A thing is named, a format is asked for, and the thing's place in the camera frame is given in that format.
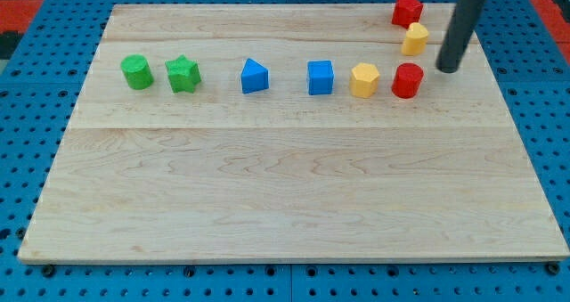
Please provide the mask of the grey cylindrical robot arm stick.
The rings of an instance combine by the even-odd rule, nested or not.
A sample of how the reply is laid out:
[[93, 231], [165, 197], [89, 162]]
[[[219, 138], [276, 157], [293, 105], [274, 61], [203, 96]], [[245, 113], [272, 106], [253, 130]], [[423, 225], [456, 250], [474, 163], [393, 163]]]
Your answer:
[[483, 11], [486, 0], [457, 0], [444, 41], [436, 58], [443, 73], [456, 72]]

